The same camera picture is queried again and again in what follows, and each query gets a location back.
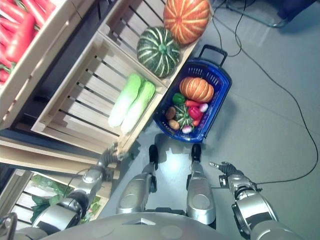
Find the pumpkin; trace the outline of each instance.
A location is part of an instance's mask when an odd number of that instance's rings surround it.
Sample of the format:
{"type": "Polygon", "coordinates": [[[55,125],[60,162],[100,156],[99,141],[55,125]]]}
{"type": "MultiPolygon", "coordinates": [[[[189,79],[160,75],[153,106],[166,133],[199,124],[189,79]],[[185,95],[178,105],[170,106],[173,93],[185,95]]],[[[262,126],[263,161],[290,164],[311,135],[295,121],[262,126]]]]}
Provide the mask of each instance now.
{"type": "Polygon", "coordinates": [[[189,44],[205,31],[209,14],[208,0],[167,0],[163,11],[164,27],[180,44],[189,44]]]}
{"type": "Polygon", "coordinates": [[[174,105],[175,108],[175,117],[174,119],[179,123],[180,129],[186,125],[191,125],[193,119],[189,116],[188,108],[186,105],[174,105]]]}
{"type": "Polygon", "coordinates": [[[198,103],[208,103],[214,96],[214,87],[201,77],[186,77],[179,85],[180,92],[198,103]]]}
{"type": "Polygon", "coordinates": [[[180,48],[172,33],[161,26],[147,27],[136,48],[137,58],[159,78],[171,75],[180,61],[180,48]]]}

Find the floor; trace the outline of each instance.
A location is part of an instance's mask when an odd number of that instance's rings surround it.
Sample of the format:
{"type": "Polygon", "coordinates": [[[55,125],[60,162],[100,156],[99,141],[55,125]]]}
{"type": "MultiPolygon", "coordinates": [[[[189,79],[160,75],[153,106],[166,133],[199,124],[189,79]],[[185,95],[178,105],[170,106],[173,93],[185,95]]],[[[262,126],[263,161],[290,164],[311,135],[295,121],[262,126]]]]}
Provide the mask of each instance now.
{"type": "MultiPolygon", "coordinates": [[[[216,16],[232,29],[240,15],[219,9],[216,16]]],[[[234,35],[217,22],[223,48],[238,51],[234,35]]],[[[299,102],[306,124],[320,148],[320,3],[314,3],[281,29],[269,28],[244,17],[237,33],[243,48],[299,102]]],[[[210,23],[196,47],[219,46],[210,23]]],[[[243,53],[227,58],[223,68],[233,84],[202,145],[202,166],[213,186],[218,170],[208,161],[228,161],[255,182],[285,180],[303,175],[314,165],[316,150],[293,99],[272,83],[243,53]]],[[[158,191],[149,195],[147,209],[186,209],[186,179],[190,173],[190,144],[166,137],[151,121],[137,139],[139,154],[113,192],[100,217],[115,214],[118,199],[129,180],[148,163],[148,148],[158,146],[158,191]]],[[[304,239],[320,236],[320,164],[308,176],[288,183],[262,185],[262,194],[273,205],[280,221],[304,239]]],[[[213,189],[216,229],[232,240],[242,239],[234,221],[233,196],[227,189],[213,189]]]]}

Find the potato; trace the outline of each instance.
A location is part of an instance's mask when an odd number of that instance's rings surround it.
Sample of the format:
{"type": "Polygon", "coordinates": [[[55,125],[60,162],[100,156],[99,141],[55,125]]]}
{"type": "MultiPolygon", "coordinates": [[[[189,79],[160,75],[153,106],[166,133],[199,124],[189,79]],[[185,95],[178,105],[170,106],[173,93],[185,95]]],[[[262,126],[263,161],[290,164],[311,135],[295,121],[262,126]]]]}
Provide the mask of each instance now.
{"type": "Polygon", "coordinates": [[[169,107],[168,110],[165,112],[165,118],[167,120],[173,119],[175,115],[176,115],[176,109],[173,106],[169,107]]]}
{"type": "Polygon", "coordinates": [[[172,128],[173,130],[178,130],[180,128],[180,125],[176,120],[170,119],[168,123],[170,128],[172,128]]]}

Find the orange pumpkin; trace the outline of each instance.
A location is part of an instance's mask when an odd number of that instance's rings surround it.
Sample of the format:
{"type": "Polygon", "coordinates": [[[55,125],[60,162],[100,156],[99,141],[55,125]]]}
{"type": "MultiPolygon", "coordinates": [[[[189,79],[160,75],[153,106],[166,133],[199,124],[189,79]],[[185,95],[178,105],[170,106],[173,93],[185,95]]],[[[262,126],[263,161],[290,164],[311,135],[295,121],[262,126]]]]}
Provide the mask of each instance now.
{"type": "Polygon", "coordinates": [[[208,103],[214,96],[214,87],[201,77],[186,77],[180,83],[180,92],[198,103],[208,103]]]}
{"type": "Polygon", "coordinates": [[[209,14],[208,0],[167,0],[163,11],[164,27],[180,44],[189,44],[205,31],[209,14]]]}

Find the green bell pepper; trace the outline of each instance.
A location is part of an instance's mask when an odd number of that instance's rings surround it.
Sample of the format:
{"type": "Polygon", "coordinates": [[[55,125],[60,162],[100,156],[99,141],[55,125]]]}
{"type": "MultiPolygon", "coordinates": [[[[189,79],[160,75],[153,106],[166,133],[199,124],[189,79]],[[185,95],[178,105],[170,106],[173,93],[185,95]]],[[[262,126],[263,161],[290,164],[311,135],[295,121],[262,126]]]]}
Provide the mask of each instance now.
{"type": "Polygon", "coordinates": [[[175,105],[180,105],[180,104],[184,104],[186,101],[185,96],[183,96],[181,93],[176,92],[173,97],[172,97],[172,102],[175,105]]]}

